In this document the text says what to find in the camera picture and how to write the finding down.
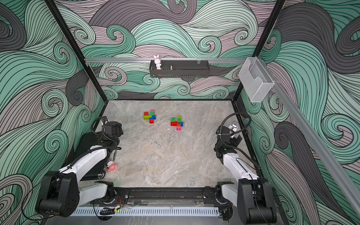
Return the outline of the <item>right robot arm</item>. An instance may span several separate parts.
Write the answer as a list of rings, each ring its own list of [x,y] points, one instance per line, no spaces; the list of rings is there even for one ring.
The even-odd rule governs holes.
[[[250,170],[240,159],[235,147],[241,137],[234,135],[234,127],[219,126],[214,151],[220,162],[231,172],[236,183],[219,182],[217,201],[232,203],[243,224],[270,225],[277,222],[277,207],[270,183]]]

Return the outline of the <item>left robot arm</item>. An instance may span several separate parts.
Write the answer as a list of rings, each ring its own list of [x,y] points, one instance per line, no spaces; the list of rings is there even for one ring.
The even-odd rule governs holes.
[[[97,181],[86,187],[79,187],[81,179],[100,161],[119,149],[119,137],[123,135],[122,125],[102,117],[102,129],[96,135],[99,144],[74,159],[58,171],[49,171],[39,183],[40,189],[35,211],[41,215],[69,217],[85,203],[101,200],[113,203],[116,191],[112,182]]]

